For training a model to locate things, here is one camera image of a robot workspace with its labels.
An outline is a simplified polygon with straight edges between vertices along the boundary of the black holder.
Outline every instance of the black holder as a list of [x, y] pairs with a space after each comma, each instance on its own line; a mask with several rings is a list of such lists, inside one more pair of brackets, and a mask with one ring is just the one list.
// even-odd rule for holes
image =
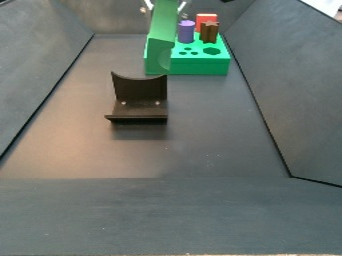
[[112, 115], [104, 117], [112, 122], [165, 121], [166, 76], [134, 79], [110, 74], [116, 101]]

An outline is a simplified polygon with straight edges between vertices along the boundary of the gray wall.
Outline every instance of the gray wall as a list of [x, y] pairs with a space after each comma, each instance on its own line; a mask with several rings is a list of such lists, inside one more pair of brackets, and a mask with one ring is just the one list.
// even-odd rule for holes
[[342, 25], [256, 0], [225, 36], [291, 174], [342, 185]]
[[59, 0], [96, 34], [145, 34], [138, 0]]
[[0, 155], [90, 37], [54, 0], [0, 6]]
[[[255, 0], [193, 0], [188, 11], [193, 19], [197, 12], [218, 14], [221, 31], [226, 30]], [[138, 11], [138, 0], [59, 0], [97, 34], [146, 34], [149, 18]]]

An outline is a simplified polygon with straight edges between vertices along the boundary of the green block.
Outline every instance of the green block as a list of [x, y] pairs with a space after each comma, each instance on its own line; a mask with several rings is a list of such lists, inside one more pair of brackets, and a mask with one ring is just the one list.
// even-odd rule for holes
[[221, 36], [217, 35], [216, 43], [202, 43], [198, 33], [194, 32], [194, 41], [190, 44], [178, 43], [176, 40], [170, 54], [170, 70], [173, 75], [226, 75], [229, 67], [229, 53]]
[[144, 67], [146, 74], [168, 74], [174, 46], [177, 0], [157, 0], [146, 36]]

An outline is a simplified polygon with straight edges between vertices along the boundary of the black object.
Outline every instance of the black object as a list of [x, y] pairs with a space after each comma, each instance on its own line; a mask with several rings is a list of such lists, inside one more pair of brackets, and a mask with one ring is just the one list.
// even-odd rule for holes
[[109, 121], [166, 120], [166, 76], [134, 79], [113, 72], [112, 83], [116, 94]]

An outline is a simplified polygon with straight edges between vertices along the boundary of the purple cylinder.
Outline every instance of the purple cylinder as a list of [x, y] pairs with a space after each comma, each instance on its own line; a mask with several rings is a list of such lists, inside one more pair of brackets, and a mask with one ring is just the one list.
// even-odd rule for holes
[[193, 42], [194, 22], [190, 20], [181, 20], [177, 23], [177, 41], [182, 44]]

